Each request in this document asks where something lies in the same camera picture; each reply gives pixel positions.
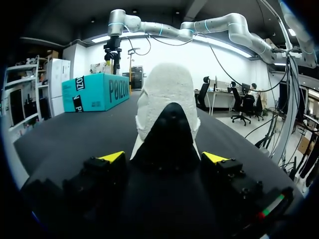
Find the cable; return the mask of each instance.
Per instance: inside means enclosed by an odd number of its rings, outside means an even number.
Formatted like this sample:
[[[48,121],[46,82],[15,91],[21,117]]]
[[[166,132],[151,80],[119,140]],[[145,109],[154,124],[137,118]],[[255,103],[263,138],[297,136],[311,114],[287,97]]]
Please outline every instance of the cable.
[[[281,165],[281,166],[279,166],[279,167],[286,167],[287,165],[289,165],[289,164],[293,164],[294,162],[289,162],[289,163],[285,163],[285,164],[283,164],[283,165]]]
[[[181,44],[181,45],[169,44],[169,43],[160,41],[160,40],[156,39],[155,37],[153,37],[153,36],[151,36],[151,35],[149,35],[149,36],[150,36],[151,38],[153,38],[155,41],[158,41],[158,42],[160,42],[160,43],[163,43],[163,44],[166,44],[166,45],[169,45],[169,46],[183,46],[183,45],[186,45],[186,44],[190,43],[191,41],[193,41],[193,39],[194,39],[197,35],[195,35],[191,40],[189,40],[189,41],[187,41],[187,42],[185,42],[185,43],[183,43],[183,44]]]
[[[213,52],[213,54],[214,54],[214,56],[215,56],[215,58],[216,58],[218,64],[219,64],[220,67],[223,69],[223,71],[226,73],[226,75],[227,75],[230,79],[232,79],[234,82],[236,82],[238,85],[240,85],[240,86],[242,87],[242,85],[241,85],[238,81],[236,81],[234,78],[232,78],[232,77],[228,74],[228,72],[227,72],[227,71],[224,69],[224,67],[220,64],[220,62],[219,62],[219,60],[218,60],[218,58],[217,58],[217,56],[216,56],[216,54],[215,54],[215,51],[213,50],[213,48],[211,47],[211,45],[210,45],[209,43],[207,43],[207,44],[209,45],[209,47],[210,47],[211,51]],[[268,90],[265,90],[265,91],[256,91],[256,90],[251,90],[251,91],[253,91],[253,92],[258,92],[258,93],[262,93],[262,92],[268,92],[268,91],[273,90],[274,88],[276,88],[277,86],[279,86],[279,84],[284,80],[284,78],[285,78],[285,76],[286,76],[286,74],[287,74],[287,71],[288,71],[288,68],[287,68],[287,70],[285,71],[285,74],[283,75],[282,79],[281,79],[274,87],[272,87],[272,88],[270,88],[270,89],[268,89]]]
[[[288,54],[288,53],[287,53],[287,69],[290,69],[290,59],[289,59],[289,54]],[[292,86],[289,85],[289,87],[293,87],[293,91],[294,91],[294,93],[295,93],[295,90],[294,90],[294,81],[293,81],[292,78],[291,78],[291,82],[292,82]],[[293,120],[293,114],[291,114],[290,122],[291,122],[292,120]],[[283,157],[284,152],[286,151],[286,146],[287,146],[287,143],[288,143],[288,141],[289,141],[289,137],[290,137],[290,135],[288,134],[288,138],[286,139],[286,143],[285,143],[285,146],[284,146],[283,153],[281,154],[277,165],[279,165],[280,160],[281,160],[281,158]]]
[[[145,55],[149,54],[149,52],[151,51],[152,45],[151,45],[151,42],[150,42],[150,40],[149,40],[148,38],[146,38],[146,40],[149,42],[150,48],[149,48],[149,51],[148,51],[147,53],[145,53],[145,54],[139,54],[139,53],[137,53],[137,52],[135,51],[133,45],[132,45],[131,40],[130,40],[128,37],[126,37],[126,38],[127,38],[127,40],[129,40],[130,45],[131,45],[131,47],[132,47],[132,49],[133,49],[133,51],[134,51],[135,54],[137,54],[137,55],[139,55],[139,56],[145,56]]]
[[[288,98],[287,98],[286,103],[284,104],[283,108],[286,107],[287,102],[288,102]],[[261,126],[255,128],[253,131],[251,131],[248,135],[245,136],[245,138],[247,138],[247,137],[248,137],[251,133],[253,133],[255,130],[259,129],[260,127],[262,127],[262,126],[266,125],[267,123],[269,123],[270,121],[272,121],[274,118],[278,117],[279,112],[280,112],[280,111],[278,111],[278,113],[277,113],[275,116],[273,116],[270,120],[268,120],[267,122],[263,123]]]
[[[298,66],[296,65],[296,62],[293,60],[293,64],[294,64],[294,66],[298,69]],[[303,94],[303,91],[301,90],[301,94],[302,94],[302,98],[303,98],[303,101],[304,101],[304,105],[305,105],[305,107],[306,107],[306,101],[305,101],[305,97],[304,97],[304,94]],[[303,119],[304,118],[304,116],[302,116],[301,114],[300,114],[300,112],[298,111],[298,114],[299,114],[299,116]],[[308,126],[305,124],[305,122],[302,120],[302,123],[303,123],[303,125],[305,126],[305,128],[307,129],[307,130],[309,130],[311,133],[318,133],[319,132],[319,129],[318,130],[313,130],[313,129],[310,129],[310,128],[308,128]]]
[[[267,75],[268,75],[268,80],[269,80],[270,88],[272,88],[271,81],[270,81],[270,77],[269,77],[268,65],[267,65]],[[271,90],[271,92],[272,92],[272,94],[273,94],[274,103],[275,103],[275,95],[274,95],[273,89]],[[273,127],[273,131],[272,131],[271,136],[274,135],[274,131],[275,131],[275,128],[276,128],[276,123],[277,123],[277,118],[276,118],[275,126]],[[272,151],[274,150],[274,147],[275,147],[275,138],[274,138],[274,143],[273,143]]]
[[[247,138],[251,133],[253,133],[254,131],[256,131],[257,129],[259,129],[260,127],[266,125],[267,123],[269,123],[270,121],[272,121],[274,118],[276,118],[277,115],[275,115],[274,117],[272,117],[270,120],[268,120],[267,122],[263,123],[261,126],[255,128],[253,131],[251,131],[248,135],[245,136],[245,138]]]
[[[257,2],[258,7],[259,7],[259,9],[260,9],[261,16],[263,17],[264,28],[265,28],[265,30],[266,30],[266,24],[265,24],[264,13],[263,13],[263,11],[261,10],[261,7],[260,7],[260,4],[259,4],[258,0],[256,0],[256,2]]]
[[[295,152],[297,151],[298,146],[299,146],[299,144],[300,144],[302,138],[303,138],[303,135],[301,135],[301,137],[300,137],[300,139],[299,139],[299,142],[297,143],[297,147],[296,147],[295,151],[293,152],[293,155],[291,156],[291,158],[288,160],[288,163],[290,163],[290,161],[293,159],[294,154],[295,154]]]

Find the black office chair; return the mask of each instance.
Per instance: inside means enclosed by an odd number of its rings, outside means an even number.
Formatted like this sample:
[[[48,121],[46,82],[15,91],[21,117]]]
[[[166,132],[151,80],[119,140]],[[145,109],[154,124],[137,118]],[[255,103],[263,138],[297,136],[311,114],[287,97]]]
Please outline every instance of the black office chair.
[[[240,119],[243,120],[246,126],[246,120],[248,120],[249,123],[251,123],[250,119],[246,118],[243,116],[243,113],[249,112],[250,109],[253,112],[253,107],[254,107],[254,101],[251,100],[251,98],[246,98],[245,101],[243,102],[241,97],[238,94],[238,91],[236,88],[232,88],[233,89],[233,94],[235,97],[235,104],[233,109],[239,113],[241,113],[240,115],[237,116],[232,116],[231,119],[233,120],[232,122],[235,122],[235,119]]]
[[[204,84],[201,86],[199,94],[195,94],[195,102],[196,107],[200,108],[201,110],[207,110],[205,105],[205,96],[209,87],[210,78],[208,76],[204,77]]]
[[[263,113],[263,105],[261,104],[261,97],[260,95],[258,95],[256,106],[254,107],[254,116],[258,118],[258,121],[260,121],[259,117],[261,117],[261,119],[264,120],[262,113]]]

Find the computer monitor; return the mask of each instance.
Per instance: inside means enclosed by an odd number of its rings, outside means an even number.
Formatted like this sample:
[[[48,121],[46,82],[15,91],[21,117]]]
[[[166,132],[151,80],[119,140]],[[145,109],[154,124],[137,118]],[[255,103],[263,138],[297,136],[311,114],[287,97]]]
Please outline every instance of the computer monitor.
[[[243,94],[248,94],[250,91],[250,85],[247,85],[245,83],[242,83],[241,85],[242,85],[241,90],[242,90]]]

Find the cardboard box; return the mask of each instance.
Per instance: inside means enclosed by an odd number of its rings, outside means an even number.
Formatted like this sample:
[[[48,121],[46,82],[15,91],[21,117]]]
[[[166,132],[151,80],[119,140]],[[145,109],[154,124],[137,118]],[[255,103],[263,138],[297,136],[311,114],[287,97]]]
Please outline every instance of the cardboard box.
[[[62,83],[65,112],[107,111],[130,97],[129,78],[98,73]]]
[[[54,58],[54,59],[59,59],[59,52],[52,51],[52,53],[50,55],[48,55],[48,57]]]
[[[309,147],[309,150],[308,152],[306,153],[306,150],[307,150],[307,147],[308,147],[308,144],[309,144],[309,139],[307,139],[306,137],[302,137],[300,143],[299,143],[299,146],[298,146],[298,151],[302,154],[306,154],[306,155],[309,155],[311,153],[311,151],[314,149],[314,146],[315,146],[315,142],[311,142],[311,145]]]

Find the black cable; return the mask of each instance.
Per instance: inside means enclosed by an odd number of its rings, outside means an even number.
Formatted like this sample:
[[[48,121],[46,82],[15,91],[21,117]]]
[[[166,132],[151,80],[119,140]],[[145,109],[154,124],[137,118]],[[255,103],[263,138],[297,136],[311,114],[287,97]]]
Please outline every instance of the black cable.
[[[284,104],[283,108],[286,107],[287,102],[288,102],[288,98],[287,98],[286,103]],[[279,110],[278,113],[277,113],[274,117],[272,117],[270,120],[268,120],[267,122],[265,122],[265,123],[262,124],[261,126],[255,128],[253,131],[251,131],[248,135],[245,136],[245,138],[247,138],[247,137],[248,137],[251,133],[253,133],[255,130],[259,129],[260,127],[262,127],[262,126],[266,125],[267,123],[269,123],[270,121],[272,121],[274,118],[278,117],[279,112],[280,112],[281,110]]]
[[[240,85],[241,87],[243,87],[238,81],[236,81],[234,78],[232,78],[232,77],[228,74],[228,72],[227,72],[227,71],[224,69],[224,67],[220,64],[220,62],[219,62],[219,60],[218,60],[218,58],[217,58],[217,56],[216,56],[216,54],[215,54],[215,51],[213,50],[213,48],[211,47],[211,45],[210,45],[209,43],[207,43],[207,44],[209,45],[209,47],[210,47],[211,51],[213,52],[213,54],[214,54],[214,56],[215,56],[215,58],[216,58],[218,64],[219,64],[220,67],[223,69],[223,71],[226,73],[226,75],[227,75],[230,79],[232,79],[234,82],[236,82],[238,85]],[[288,71],[288,70],[285,71],[285,74],[283,75],[282,79],[281,79],[274,87],[272,87],[272,88],[270,88],[270,89],[268,89],[268,90],[265,90],[265,91],[256,91],[256,90],[252,90],[252,89],[251,89],[251,91],[262,93],[262,92],[268,92],[268,91],[273,90],[274,88],[276,88],[277,86],[279,86],[279,84],[284,80],[284,78],[285,78],[285,76],[286,76],[286,74],[287,74],[287,71]]]
[[[288,90],[288,87],[287,87],[287,100],[286,100],[285,106],[286,106],[286,104],[287,104],[287,101],[288,101],[289,97],[290,97],[290,91]],[[272,154],[274,153],[274,151],[275,151],[275,146],[276,146],[277,143],[278,143],[278,140],[279,140],[279,138],[280,138],[281,132],[283,131],[283,128],[284,128],[284,123],[283,123],[283,125],[281,126],[281,129],[280,129],[279,135],[278,135],[278,137],[277,137],[276,143],[274,144],[274,146],[273,146],[273,148],[272,148],[272,150],[271,150],[271,155],[272,155]]]
[[[295,77],[296,78],[296,76],[295,76],[295,74],[294,74],[294,72],[293,71],[291,71],[292,72],[292,77]],[[299,106],[298,106],[298,103],[296,102],[296,105],[297,105],[297,112],[299,113],[299,115],[300,115],[300,112],[299,112]],[[288,161],[288,163],[290,163],[290,161],[292,160],[292,158],[294,157],[294,154],[295,154],[295,152],[297,151],[297,149],[298,149],[298,146],[299,146],[299,144],[300,144],[300,142],[301,142],[301,140],[302,140],[302,138],[303,138],[303,135],[301,135],[301,137],[300,137],[300,139],[299,139],[299,142],[297,143],[297,147],[296,147],[296,149],[295,149],[295,151],[294,151],[294,153],[293,153],[293,155],[291,156],[291,158],[289,159],[289,161]]]
[[[264,13],[263,13],[263,11],[261,10],[261,6],[260,6],[260,4],[259,4],[258,0],[256,0],[256,2],[257,2],[258,7],[259,7],[259,9],[260,9],[261,16],[263,17],[264,29],[266,30],[266,24],[265,24]]]
[[[301,142],[302,138],[303,138],[303,135],[301,135],[301,137],[300,137],[300,139],[299,139],[299,142],[297,143],[297,147],[296,147],[296,149],[295,149],[295,151],[294,151],[293,155],[291,156],[291,158],[288,160],[288,163],[290,163],[290,161],[293,159],[294,154],[295,154],[295,152],[297,151],[298,146],[299,146],[299,144],[300,144],[300,142]]]
[[[191,40],[189,40],[189,41],[187,41],[187,42],[185,42],[185,43],[183,43],[183,44],[181,44],[181,45],[174,45],[174,44],[169,44],[169,43],[166,43],[166,42],[163,42],[163,41],[160,41],[160,40],[158,40],[157,38],[155,38],[155,37],[153,37],[153,36],[151,36],[151,35],[149,35],[151,38],[153,38],[155,41],[158,41],[158,42],[160,42],[160,43],[163,43],[163,44],[166,44],[166,45],[169,45],[169,46],[183,46],[183,45],[186,45],[186,44],[188,44],[188,43],[190,43],[190,42],[192,42],[193,41],[193,39],[197,36],[197,35],[195,35],[195,37],[193,37]]]
[[[132,45],[131,40],[130,40],[128,37],[126,37],[126,38],[127,38],[127,40],[129,40],[130,45],[131,45],[131,47],[132,47],[132,49],[133,49],[133,51],[134,51],[135,54],[137,54],[137,55],[139,55],[139,56],[145,56],[145,55],[149,54],[149,52],[151,51],[152,45],[151,45],[150,40],[149,40],[147,37],[146,37],[146,40],[149,42],[150,48],[149,48],[149,51],[148,51],[147,53],[145,53],[145,54],[139,54],[139,53],[137,53],[137,52],[135,51],[133,45]]]
[[[288,54],[288,53],[287,53],[287,69],[290,69],[290,59],[289,59],[289,54]],[[293,79],[291,79],[291,82],[292,82],[292,86],[290,86],[290,84],[289,84],[289,87],[293,87],[293,91],[294,91],[294,93],[295,93],[295,90],[294,90],[294,81],[293,81]],[[293,114],[291,114],[290,122],[291,122],[292,120],[293,120]],[[289,138],[287,138],[287,140],[286,140],[286,143],[285,143],[285,146],[284,146],[284,150],[283,150],[283,153],[282,153],[281,156],[280,156],[280,159],[283,157],[283,154],[284,154],[284,152],[285,152],[285,150],[286,150],[286,146],[287,146],[288,141],[289,141]]]
[[[267,75],[268,75],[268,80],[269,80],[269,84],[270,84],[270,88],[272,88],[273,86],[271,85],[271,81],[270,81],[270,77],[269,77],[269,71],[268,71],[268,65],[267,65]],[[273,94],[273,98],[274,98],[274,103],[275,103],[275,95],[274,95],[274,91],[273,89],[271,90],[272,94]],[[273,131],[271,133],[271,136],[274,135],[274,131],[275,131],[275,128],[276,128],[276,123],[277,123],[277,118],[276,118],[276,121],[275,121],[275,126],[273,127]],[[272,147],[272,151],[274,150],[274,147],[275,147],[275,138],[274,138],[274,144],[273,144],[273,147]]]
[[[294,162],[285,163],[285,164],[281,165],[280,167],[281,167],[281,168],[282,168],[282,167],[286,167],[287,165],[292,164],[292,163],[294,163]]]
[[[302,98],[303,98],[303,101],[304,101],[304,105],[305,105],[305,107],[306,107],[306,100],[305,100],[305,97],[304,97],[304,94],[303,94],[303,91],[302,91],[302,90],[301,90],[301,94],[302,94]],[[302,119],[304,118],[304,116],[301,115],[299,111],[298,111],[298,114],[299,114],[299,116],[300,116]],[[313,129],[308,128],[308,126],[305,124],[305,122],[304,122],[303,120],[302,120],[302,123],[303,123],[303,125],[305,126],[305,128],[306,128],[307,130],[309,130],[311,133],[318,133],[318,132],[319,132],[319,129],[318,129],[318,130],[313,130]]]
[[[255,131],[256,131],[257,129],[259,129],[260,127],[262,127],[262,126],[268,124],[270,121],[272,121],[272,120],[273,120],[274,118],[276,118],[276,117],[277,117],[277,115],[275,115],[274,117],[272,117],[272,118],[271,118],[270,120],[268,120],[267,122],[263,123],[261,126],[255,128],[255,129],[254,129],[253,131],[251,131],[248,135],[246,135],[245,138],[247,138],[251,133],[255,132]]]

